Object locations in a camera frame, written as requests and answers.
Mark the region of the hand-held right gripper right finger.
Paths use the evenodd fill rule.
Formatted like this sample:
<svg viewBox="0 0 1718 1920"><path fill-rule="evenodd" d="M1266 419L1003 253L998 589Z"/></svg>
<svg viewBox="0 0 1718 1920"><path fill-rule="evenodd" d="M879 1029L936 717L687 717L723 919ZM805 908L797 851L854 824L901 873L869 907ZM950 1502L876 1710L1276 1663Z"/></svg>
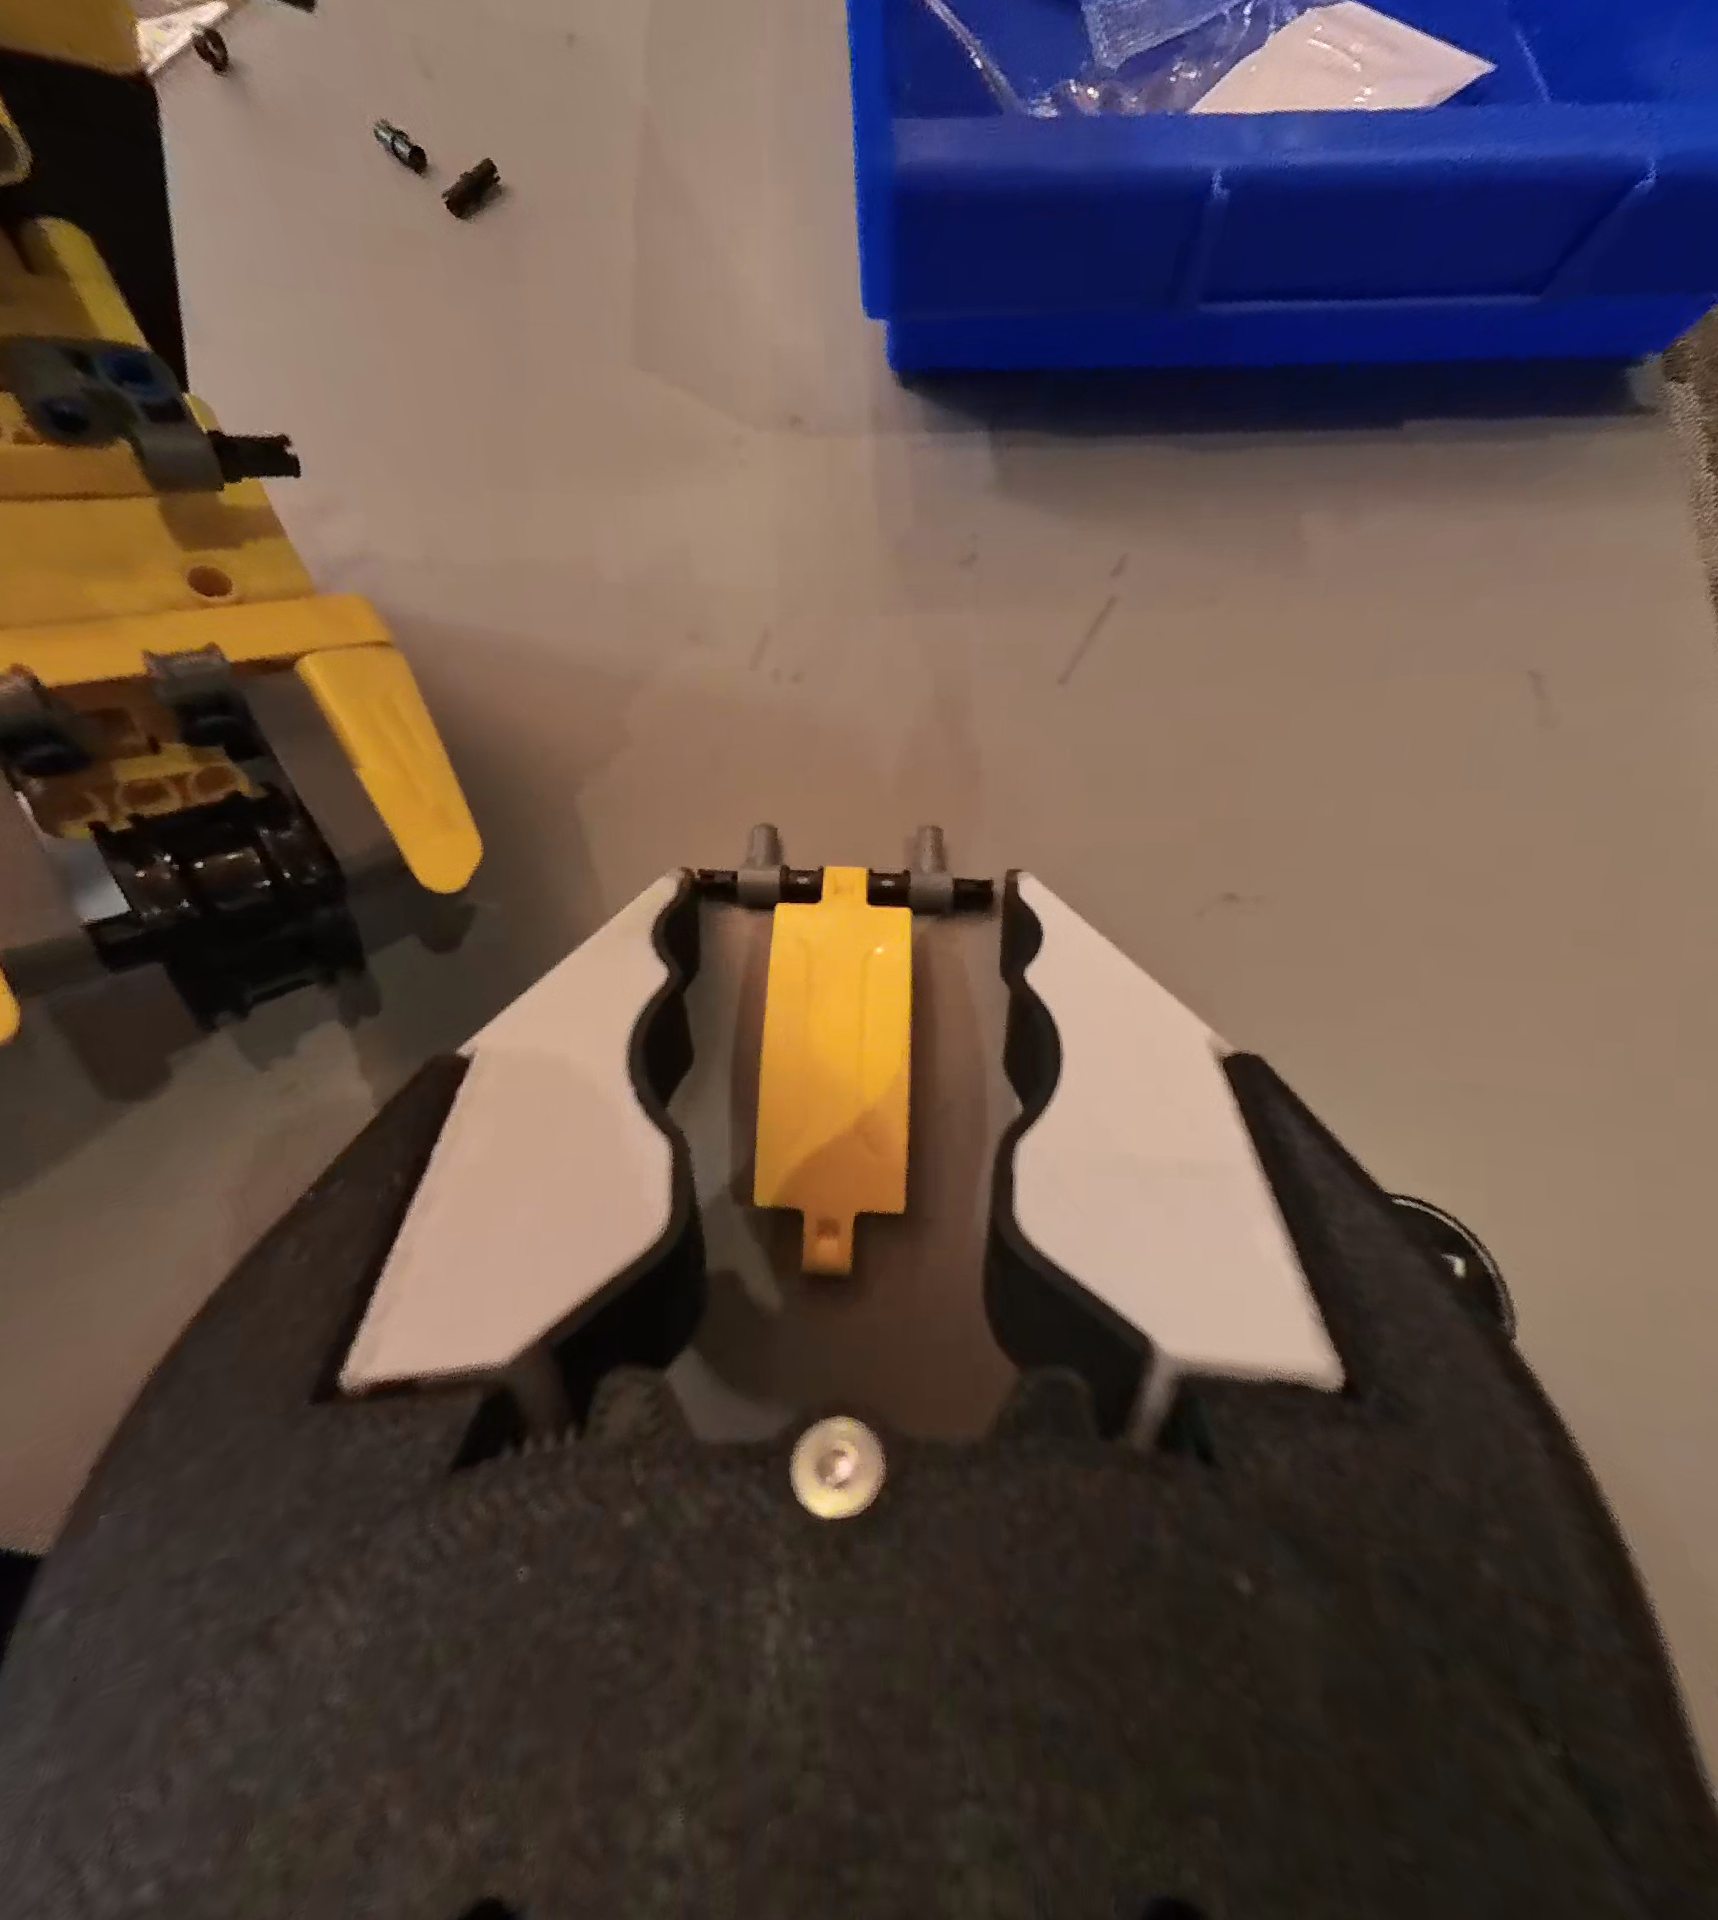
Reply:
<svg viewBox="0 0 1718 1920"><path fill-rule="evenodd" d="M1000 1068L987 1320L1151 1448L1198 1383L1343 1391L1230 1082L1232 1050L1032 871L998 903Z"/></svg>

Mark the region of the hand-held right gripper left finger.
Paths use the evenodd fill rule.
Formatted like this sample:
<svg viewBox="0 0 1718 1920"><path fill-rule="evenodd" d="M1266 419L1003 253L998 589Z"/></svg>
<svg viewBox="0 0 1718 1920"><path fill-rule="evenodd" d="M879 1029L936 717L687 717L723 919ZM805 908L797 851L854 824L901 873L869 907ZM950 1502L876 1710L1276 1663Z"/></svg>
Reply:
<svg viewBox="0 0 1718 1920"><path fill-rule="evenodd" d="M339 1367L346 1401L479 1384L581 1428L702 1317L702 1208L671 1103L694 1066L697 875L657 878L465 1045Z"/></svg>

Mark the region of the yellow brick panel with axle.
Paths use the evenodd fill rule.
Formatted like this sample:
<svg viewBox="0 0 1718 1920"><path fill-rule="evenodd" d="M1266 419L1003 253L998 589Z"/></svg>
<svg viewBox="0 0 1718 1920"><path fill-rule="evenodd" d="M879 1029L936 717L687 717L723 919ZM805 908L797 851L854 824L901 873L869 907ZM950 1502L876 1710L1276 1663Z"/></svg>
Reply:
<svg viewBox="0 0 1718 1920"><path fill-rule="evenodd" d="M803 1277L852 1277L857 1226L909 1203L914 924L990 912L995 882L955 871L936 823L896 870L793 866L756 824L734 868L689 876L701 898L771 920L750 1203L797 1218Z"/></svg>

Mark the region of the yellow black toy brick model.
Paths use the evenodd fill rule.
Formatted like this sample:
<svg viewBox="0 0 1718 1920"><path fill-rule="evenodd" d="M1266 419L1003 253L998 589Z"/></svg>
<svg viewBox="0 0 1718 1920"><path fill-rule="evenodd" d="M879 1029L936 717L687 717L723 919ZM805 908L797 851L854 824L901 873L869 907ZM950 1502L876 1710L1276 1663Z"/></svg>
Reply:
<svg viewBox="0 0 1718 1920"><path fill-rule="evenodd" d="M462 925L482 843L282 434L193 392L134 4L0 2L0 1050L138 972L208 1029Z"/></svg>

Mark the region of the black round desk grommet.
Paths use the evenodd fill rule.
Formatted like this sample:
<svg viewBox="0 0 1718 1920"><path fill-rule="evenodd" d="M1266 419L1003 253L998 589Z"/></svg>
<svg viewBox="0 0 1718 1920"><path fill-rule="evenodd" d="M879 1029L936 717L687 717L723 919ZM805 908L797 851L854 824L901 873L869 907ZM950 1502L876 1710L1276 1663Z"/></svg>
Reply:
<svg viewBox="0 0 1718 1920"><path fill-rule="evenodd" d="M1456 1288L1462 1293L1471 1307L1489 1320L1498 1334L1509 1341L1518 1339L1518 1317L1509 1283L1496 1263L1496 1256L1482 1236L1472 1233L1452 1213L1410 1194L1388 1194L1388 1203L1398 1213L1398 1219L1419 1245L1442 1263Z"/></svg>

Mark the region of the blue plastic bin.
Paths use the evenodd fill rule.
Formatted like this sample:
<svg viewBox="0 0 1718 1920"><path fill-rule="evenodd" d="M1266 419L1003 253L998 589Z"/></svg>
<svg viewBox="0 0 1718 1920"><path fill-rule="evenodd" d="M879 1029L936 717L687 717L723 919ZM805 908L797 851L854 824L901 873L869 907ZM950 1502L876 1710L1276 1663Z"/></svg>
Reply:
<svg viewBox="0 0 1718 1920"><path fill-rule="evenodd" d="M1385 4L1493 63L1420 112L1030 120L921 4L849 4L862 312L903 381L1602 362L1718 307L1696 110L1602 4Z"/></svg>

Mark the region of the clear plastic bag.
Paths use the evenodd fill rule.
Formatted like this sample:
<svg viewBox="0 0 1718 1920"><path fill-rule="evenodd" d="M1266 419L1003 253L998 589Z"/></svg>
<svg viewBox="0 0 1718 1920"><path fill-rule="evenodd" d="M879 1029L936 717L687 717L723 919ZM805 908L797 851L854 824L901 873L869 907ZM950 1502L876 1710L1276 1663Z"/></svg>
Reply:
<svg viewBox="0 0 1718 1920"><path fill-rule="evenodd" d="M1498 63L1402 4L924 2L997 112L1061 118L1261 118L1442 108Z"/></svg>

